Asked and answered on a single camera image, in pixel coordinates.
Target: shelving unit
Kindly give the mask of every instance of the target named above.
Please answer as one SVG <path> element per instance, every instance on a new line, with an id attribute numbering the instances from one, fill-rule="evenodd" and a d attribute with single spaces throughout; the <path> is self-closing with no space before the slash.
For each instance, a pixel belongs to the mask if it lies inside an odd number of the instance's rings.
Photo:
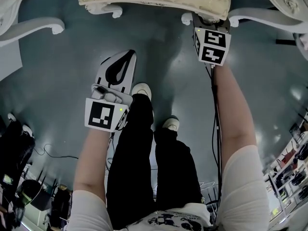
<path id="1" fill-rule="evenodd" d="M 308 120 L 308 113 L 305 114 L 304 118 Z M 300 126 L 303 126 L 304 119 L 300 123 Z M 283 183 L 281 187 L 277 187 L 276 180 L 277 178 L 293 163 L 293 160 L 296 156 L 296 154 L 300 151 L 300 149 L 303 148 L 303 146 L 308 143 L 308 132 L 305 131 L 301 135 L 301 139 L 296 142 L 294 138 L 291 138 L 287 146 L 283 149 L 281 154 L 277 157 L 277 159 L 270 165 L 270 167 L 267 170 L 267 173 L 265 175 L 265 179 L 269 179 L 272 182 L 273 190 L 277 193 L 277 198 L 279 200 L 280 206 L 276 208 L 280 210 L 280 212 L 271 220 L 271 225 L 269 229 L 273 228 L 276 224 L 284 222 L 286 219 L 292 215 L 295 210 L 299 209 L 304 203 L 306 203 L 308 200 L 305 199 L 304 201 L 300 201 L 298 198 L 298 194 L 301 192 L 303 186 L 305 186 L 308 183 L 308 159 L 305 161 L 299 161 L 297 162 L 297 168 L 293 169 L 293 175 L 288 179 L 286 182 Z M 292 150 L 295 150 L 295 153 L 292 155 L 292 157 L 286 162 L 286 164 L 281 167 L 281 164 L 284 159 L 285 155 L 287 153 L 290 153 Z M 291 181 L 294 179 L 295 174 L 297 172 L 305 172 L 306 177 L 305 179 L 298 185 L 294 186 L 291 183 Z M 286 194 L 286 197 L 282 197 L 280 191 L 284 189 L 284 192 Z"/>

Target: sleeve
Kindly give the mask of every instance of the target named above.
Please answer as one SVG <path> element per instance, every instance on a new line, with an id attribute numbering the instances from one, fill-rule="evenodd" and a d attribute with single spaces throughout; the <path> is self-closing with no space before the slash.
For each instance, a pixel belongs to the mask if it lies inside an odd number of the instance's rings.
<path id="1" fill-rule="evenodd" d="M 266 231 L 269 213 L 258 150 L 248 145 L 236 151 L 226 164 L 217 224 L 225 231 Z"/>
<path id="2" fill-rule="evenodd" d="M 73 192 L 68 231 L 112 231 L 105 203 L 96 195 L 77 190 Z"/>

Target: cable on floor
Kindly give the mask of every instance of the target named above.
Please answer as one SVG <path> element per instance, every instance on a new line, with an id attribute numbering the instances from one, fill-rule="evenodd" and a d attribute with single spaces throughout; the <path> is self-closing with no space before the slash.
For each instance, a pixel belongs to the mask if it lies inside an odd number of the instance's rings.
<path id="1" fill-rule="evenodd" d="M 42 154 L 40 154 L 40 153 L 38 153 L 38 151 L 34 148 L 34 150 L 36 151 L 36 153 L 38 154 L 38 155 L 40 155 L 40 156 L 43 156 L 45 153 L 48 155 L 48 156 L 50 156 L 50 157 L 52 157 L 52 158 L 74 158 L 74 159 L 78 159 L 78 157 L 76 157 L 76 156 L 52 156 L 52 155 L 50 155 L 47 151 L 46 151 L 46 149 L 45 149 L 45 147 L 46 147 L 46 145 L 52 145 L 52 144 L 45 144 L 44 145 L 44 147 L 43 147 L 43 150 L 44 150 L 44 152 L 42 153 Z"/>

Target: chair leg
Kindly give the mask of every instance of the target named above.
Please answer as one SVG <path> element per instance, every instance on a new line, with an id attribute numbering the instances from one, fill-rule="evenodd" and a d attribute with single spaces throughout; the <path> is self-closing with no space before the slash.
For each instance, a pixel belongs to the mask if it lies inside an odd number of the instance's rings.
<path id="1" fill-rule="evenodd" d="M 120 6 L 107 3 L 87 4 L 86 10 L 88 10 L 91 14 L 113 13 L 113 18 L 119 18 L 123 12 Z"/>
<path id="2" fill-rule="evenodd" d="M 193 20 L 192 18 L 193 18 L 192 12 L 188 12 L 182 14 L 181 20 L 184 25 L 189 26 L 191 24 L 191 21 Z"/>
<path id="3" fill-rule="evenodd" d="M 280 11 L 259 8 L 241 8 L 230 11 L 228 18 L 232 27 L 238 27 L 239 20 L 249 19 L 293 33 L 308 33 L 307 22 L 290 18 Z"/>
<path id="4" fill-rule="evenodd" d="M 0 47 L 47 27 L 52 29 L 53 34 L 58 34 L 64 30 L 64 23 L 58 18 L 42 17 L 12 25 L 0 36 Z"/>

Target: shelf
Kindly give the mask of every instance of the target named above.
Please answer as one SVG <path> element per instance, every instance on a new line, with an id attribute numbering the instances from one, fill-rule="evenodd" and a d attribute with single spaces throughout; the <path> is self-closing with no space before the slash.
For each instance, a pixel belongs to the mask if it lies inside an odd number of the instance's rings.
<path id="1" fill-rule="evenodd" d="M 283 184 L 280 188 L 278 188 L 278 191 L 280 191 L 281 189 L 283 189 L 290 181 L 292 181 L 294 179 L 294 176 L 292 176 L 285 184 Z"/>
<path id="2" fill-rule="evenodd" d="M 300 147 L 298 148 L 297 152 L 302 149 L 303 146 L 305 146 L 306 142 L 308 141 L 308 133 L 303 137 L 303 143 L 300 145 Z M 273 180 L 276 180 L 276 178 L 288 167 L 292 164 L 294 157 L 296 156 L 296 153 L 294 153 L 294 155 L 290 158 L 290 160 L 285 164 L 285 166 L 283 166 L 283 168 L 281 170 L 278 171 L 278 173 L 273 177 Z"/>
<path id="3" fill-rule="evenodd" d="M 298 185 L 298 189 L 292 193 L 288 198 L 294 198 L 296 197 L 301 191 L 303 186 L 308 182 L 308 178 L 306 178 L 305 180 L 303 180 L 299 185 Z"/>
<path id="4" fill-rule="evenodd" d="M 304 115 L 304 118 L 306 119 L 306 120 L 308 120 L 308 112 L 306 112 L 305 113 L 305 115 Z M 303 124 L 304 124 L 304 120 L 302 120 L 301 121 L 301 123 L 300 123 L 300 125 L 299 125 L 299 127 L 302 127 L 303 126 Z M 280 158 L 281 156 L 283 156 L 283 154 L 285 154 L 285 153 L 287 153 L 288 151 L 290 152 L 292 149 L 294 149 L 294 150 L 296 150 L 296 152 L 298 152 L 298 150 L 300 150 L 301 149 L 301 147 L 303 146 L 303 144 L 305 144 L 305 143 L 303 143 L 303 141 L 304 142 L 307 142 L 307 136 L 308 135 L 308 132 L 306 133 L 306 134 L 304 134 L 304 136 L 303 136 L 303 138 L 299 141 L 300 142 L 300 147 L 297 149 L 297 148 L 294 148 L 293 147 L 293 144 L 297 144 L 296 143 L 296 141 L 295 141 L 295 139 L 292 137 L 291 139 L 290 139 L 290 141 L 289 141 L 289 143 L 286 145 L 286 147 L 283 149 L 283 151 L 280 153 L 280 155 L 277 157 L 277 159 L 278 158 Z M 292 158 L 288 161 L 288 163 L 273 177 L 273 180 L 276 180 L 276 178 L 277 178 L 277 176 L 279 175 L 279 174 L 281 174 L 281 172 L 283 172 L 290 164 L 291 164 L 291 162 L 293 161 L 293 159 L 294 159 L 294 156 L 295 155 L 293 155 L 292 156 Z M 275 167 L 275 165 L 270 165 L 270 168 L 269 168 L 269 171 L 273 171 L 273 168 Z"/>
<path id="5" fill-rule="evenodd" d="M 300 162 L 303 162 L 303 163 L 302 163 L 299 167 L 296 168 L 298 171 L 300 171 L 300 168 L 305 167 L 305 166 L 308 165 L 308 161 L 307 161 L 307 162 L 305 162 L 305 161 L 300 161 Z"/>

